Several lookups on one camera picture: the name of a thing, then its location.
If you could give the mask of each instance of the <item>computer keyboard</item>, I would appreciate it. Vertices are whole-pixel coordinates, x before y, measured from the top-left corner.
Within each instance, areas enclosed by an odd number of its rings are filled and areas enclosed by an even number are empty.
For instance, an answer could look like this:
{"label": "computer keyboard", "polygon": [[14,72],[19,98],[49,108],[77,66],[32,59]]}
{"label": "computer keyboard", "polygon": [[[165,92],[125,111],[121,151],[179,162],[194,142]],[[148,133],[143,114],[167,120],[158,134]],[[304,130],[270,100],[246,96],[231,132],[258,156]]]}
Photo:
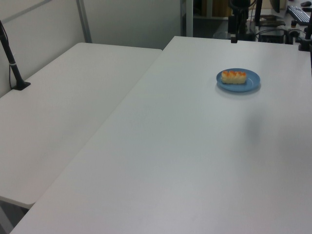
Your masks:
{"label": "computer keyboard", "polygon": [[297,6],[288,6],[287,12],[298,21],[301,26],[309,25],[310,16]]}

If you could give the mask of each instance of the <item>wall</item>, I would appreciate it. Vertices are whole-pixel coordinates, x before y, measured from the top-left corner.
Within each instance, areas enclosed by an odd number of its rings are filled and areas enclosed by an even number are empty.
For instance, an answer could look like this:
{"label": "wall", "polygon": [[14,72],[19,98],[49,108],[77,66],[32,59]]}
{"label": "wall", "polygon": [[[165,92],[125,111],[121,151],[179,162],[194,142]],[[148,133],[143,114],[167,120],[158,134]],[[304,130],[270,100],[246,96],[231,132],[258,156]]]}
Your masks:
{"label": "wall", "polygon": [[[50,1],[3,26],[23,79],[84,42],[76,0]],[[8,77],[8,60],[0,46],[0,97],[10,90]]]}
{"label": "wall", "polygon": [[180,0],[85,0],[93,43],[164,49],[181,34]]}

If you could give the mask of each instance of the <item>blue plate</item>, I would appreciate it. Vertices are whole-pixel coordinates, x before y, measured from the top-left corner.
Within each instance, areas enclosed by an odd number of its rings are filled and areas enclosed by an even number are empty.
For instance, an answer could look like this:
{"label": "blue plate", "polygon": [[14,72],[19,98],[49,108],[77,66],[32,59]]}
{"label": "blue plate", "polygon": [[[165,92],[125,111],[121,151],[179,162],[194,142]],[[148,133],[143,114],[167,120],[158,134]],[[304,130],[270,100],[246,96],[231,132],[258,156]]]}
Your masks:
{"label": "blue plate", "polygon": [[247,92],[256,89],[259,84],[260,84],[260,77],[258,76],[257,73],[242,69],[242,68],[231,68],[231,69],[226,69],[225,71],[241,71],[241,72],[246,72],[247,78],[246,82],[243,84],[225,84],[222,83],[221,80],[221,74],[223,71],[219,72],[218,75],[216,75],[216,81],[218,85],[226,90],[233,91],[233,92]]}

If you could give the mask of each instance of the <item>tabletop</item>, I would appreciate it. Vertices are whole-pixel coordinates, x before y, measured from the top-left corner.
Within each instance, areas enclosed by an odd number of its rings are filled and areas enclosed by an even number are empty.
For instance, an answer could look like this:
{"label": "tabletop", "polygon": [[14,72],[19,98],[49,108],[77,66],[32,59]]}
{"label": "tabletop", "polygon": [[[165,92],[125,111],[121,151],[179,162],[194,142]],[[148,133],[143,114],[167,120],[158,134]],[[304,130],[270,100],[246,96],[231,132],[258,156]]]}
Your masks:
{"label": "tabletop", "polygon": [[175,37],[12,233],[308,234],[311,100],[296,46]]}
{"label": "tabletop", "polygon": [[79,43],[0,98],[0,199],[30,208],[160,53]]}

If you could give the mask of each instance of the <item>pastry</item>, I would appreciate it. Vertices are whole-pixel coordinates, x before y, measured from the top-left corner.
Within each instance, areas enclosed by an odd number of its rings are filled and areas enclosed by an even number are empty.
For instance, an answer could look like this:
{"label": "pastry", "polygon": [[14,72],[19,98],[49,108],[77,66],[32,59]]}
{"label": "pastry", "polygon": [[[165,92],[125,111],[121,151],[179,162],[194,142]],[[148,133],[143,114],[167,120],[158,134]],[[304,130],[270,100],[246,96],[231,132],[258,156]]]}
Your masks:
{"label": "pastry", "polygon": [[243,84],[246,82],[246,72],[223,71],[221,80],[225,84]]}

